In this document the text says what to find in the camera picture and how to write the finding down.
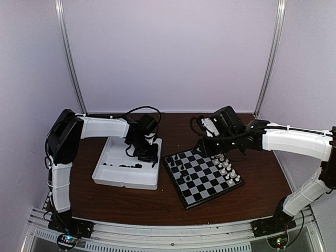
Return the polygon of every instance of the robotic arm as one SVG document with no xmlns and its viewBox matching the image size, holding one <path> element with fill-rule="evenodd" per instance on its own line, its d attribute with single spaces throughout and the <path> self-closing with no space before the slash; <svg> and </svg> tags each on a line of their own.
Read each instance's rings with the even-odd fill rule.
<svg viewBox="0 0 336 252">
<path fill-rule="evenodd" d="M 131 144 L 134 146 L 132 155 L 125 150 L 127 156 L 157 163 L 159 146 L 152 143 L 156 137 L 152 132 L 157 126 L 158 122 L 148 114 L 134 121 L 126 116 L 86 116 L 75 114 L 69 109 L 64 110 L 53 125 L 45 144 L 45 161 L 49 169 L 48 185 L 52 192 L 50 210 L 54 223 L 50 228 L 60 231 L 79 226 L 71 218 L 69 187 L 72 162 L 77 156 L 80 139 L 125 138 L 125 147 Z"/>
<path fill-rule="evenodd" d="M 192 127 L 194 120 L 206 134 Z M 232 107 L 227 106 L 209 118 L 192 118 L 191 128 L 202 137 L 197 147 L 203 156 L 233 149 L 239 149 L 242 153 L 247 149 L 277 150 L 308 155 L 322 161 L 314 175 L 300 189 L 279 202 L 273 217 L 252 222 L 256 237 L 281 232 L 286 225 L 295 225 L 293 217 L 304 207 L 324 193 L 336 189 L 336 127 L 331 131 L 312 131 L 265 120 L 253 120 L 245 126 Z"/>
</svg>

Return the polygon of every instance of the black and white chessboard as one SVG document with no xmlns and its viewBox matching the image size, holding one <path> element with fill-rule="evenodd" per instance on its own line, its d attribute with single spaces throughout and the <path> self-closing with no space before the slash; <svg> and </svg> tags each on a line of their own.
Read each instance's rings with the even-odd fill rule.
<svg viewBox="0 0 336 252">
<path fill-rule="evenodd" d="M 186 209 L 245 184 L 223 154 L 203 158 L 192 149 L 162 160 Z"/>
</svg>

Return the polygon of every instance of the lavender wall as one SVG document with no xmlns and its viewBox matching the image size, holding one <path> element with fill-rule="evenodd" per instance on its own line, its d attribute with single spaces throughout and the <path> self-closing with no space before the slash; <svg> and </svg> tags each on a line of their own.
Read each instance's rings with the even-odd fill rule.
<svg viewBox="0 0 336 252">
<path fill-rule="evenodd" d="M 44 140 L 63 108 L 79 111 L 53 0 L 1 1 L 0 251 L 18 251 L 47 193 Z"/>
<path fill-rule="evenodd" d="M 277 0 L 65 1 L 69 40 L 91 112 L 253 111 Z"/>
<path fill-rule="evenodd" d="M 261 117 L 308 129 L 336 125 L 336 2 L 287 1 L 284 30 Z M 299 188 L 319 161 L 277 153 Z M 312 204 L 327 251 L 335 251 L 336 193 Z"/>
</svg>

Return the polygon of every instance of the black cable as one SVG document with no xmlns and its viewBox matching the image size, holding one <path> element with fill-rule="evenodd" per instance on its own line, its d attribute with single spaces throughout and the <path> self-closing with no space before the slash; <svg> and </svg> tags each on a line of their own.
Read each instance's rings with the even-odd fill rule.
<svg viewBox="0 0 336 252">
<path fill-rule="evenodd" d="M 49 220 L 49 219 L 46 219 L 46 215 L 47 215 L 48 213 L 50 213 L 50 210 L 47 211 L 47 212 L 45 212 L 45 213 L 43 214 L 43 219 L 49 222 L 50 220 Z"/>
<path fill-rule="evenodd" d="M 127 156 L 129 156 L 130 158 L 133 158 L 133 155 L 128 154 L 128 150 L 132 147 L 132 145 L 130 144 L 126 149 L 125 149 L 125 153 Z"/>
<path fill-rule="evenodd" d="M 157 124 L 159 124 L 161 122 L 161 116 L 162 116 L 161 112 L 157 108 L 152 107 L 152 106 L 140 106 L 140 107 L 131 109 L 130 111 L 128 111 L 128 112 L 126 112 L 126 113 L 124 113 L 122 115 L 118 115 L 118 116 L 112 117 L 112 118 L 113 119 L 122 118 L 122 117 L 127 116 L 128 114 L 133 113 L 133 112 L 135 112 L 137 110 L 140 110 L 140 109 L 152 109 L 152 110 L 155 110 L 159 114 L 159 120 L 158 120 Z"/>
<path fill-rule="evenodd" d="M 52 206 L 55 208 L 55 203 L 54 203 L 54 199 L 52 198 L 53 196 L 50 197 L 50 200 L 52 201 Z M 55 209 L 54 213 L 56 214 L 56 217 L 62 222 L 62 224 L 68 228 L 68 225 L 66 225 L 64 223 L 64 221 L 61 219 L 61 217 L 59 217 L 58 213 L 57 213 L 57 210 Z"/>
<path fill-rule="evenodd" d="M 287 127 L 284 127 L 284 126 L 266 126 L 265 129 L 287 130 Z M 314 130 L 305 130 L 305 129 L 298 129 L 298 128 L 289 128 L 288 130 L 295 130 L 295 131 L 302 131 L 302 132 L 306 132 L 306 133 L 313 133 L 313 134 L 317 134 L 317 135 L 324 135 L 323 132 L 314 131 Z"/>
<path fill-rule="evenodd" d="M 194 126 L 193 126 L 193 122 L 194 120 L 199 120 L 199 118 L 197 117 L 191 117 L 190 118 L 190 121 L 189 121 L 189 125 L 190 125 L 190 128 L 191 130 L 197 134 L 199 137 L 203 137 L 203 138 L 207 138 L 211 141 L 223 141 L 223 140 L 236 140 L 236 139 L 239 139 L 241 137 L 244 137 L 254 131 L 257 131 L 257 130 L 265 130 L 265 129 L 278 129 L 278 130 L 287 130 L 287 127 L 284 127 L 284 126 L 261 126 L 261 127 L 256 127 L 256 128 L 253 128 L 253 129 L 249 129 L 241 134 L 238 134 L 238 135 L 234 135 L 234 136 L 214 136 L 212 138 L 208 137 L 207 135 L 205 134 L 202 134 L 202 133 L 199 133 L 198 131 L 195 130 Z M 318 135 L 324 135 L 323 132 L 319 132 L 319 131 L 312 131 L 312 130 L 305 130 L 305 129 L 298 129 L 298 128 L 289 128 L 288 130 L 295 130 L 295 131 L 302 131 L 302 132 L 307 132 L 307 133 L 313 133 L 313 134 L 318 134 Z"/>
<path fill-rule="evenodd" d="M 303 226 L 305 225 L 305 222 L 304 222 L 305 221 L 304 220 L 305 215 L 303 214 L 302 210 L 300 212 L 301 212 L 301 215 L 302 215 L 302 225 L 301 225 L 301 228 L 300 228 L 298 234 L 296 235 L 296 237 L 294 238 L 294 240 L 292 240 L 292 242 L 290 244 L 286 245 L 286 248 L 288 248 L 289 246 L 291 246 L 297 240 L 297 238 L 299 237 L 299 235 L 301 234 L 301 232 L 303 230 Z"/>
</svg>

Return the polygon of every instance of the wooden table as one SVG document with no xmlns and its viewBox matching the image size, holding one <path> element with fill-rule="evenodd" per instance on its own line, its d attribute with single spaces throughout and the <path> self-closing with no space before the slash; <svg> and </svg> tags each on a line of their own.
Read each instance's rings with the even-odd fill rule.
<svg viewBox="0 0 336 252">
<path fill-rule="evenodd" d="M 159 137 L 162 156 L 191 149 L 198 136 L 189 128 L 199 114 L 162 115 Z M 247 124 L 251 114 L 240 114 Z M 106 138 L 81 140 L 71 171 L 72 214 L 103 222 L 137 225 L 197 225 L 226 223 L 272 215 L 279 200 L 290 194 L 284 174 L 272 152 L 247 151 L 247 159 L 234 163 L 246 184 L 195 208 L 185 210 L 164 165 L 160 164 L 156 191 L 98 185 L 91 178 Z M 231 158 L 241 158 L 230 152 Z"/>
</svg>

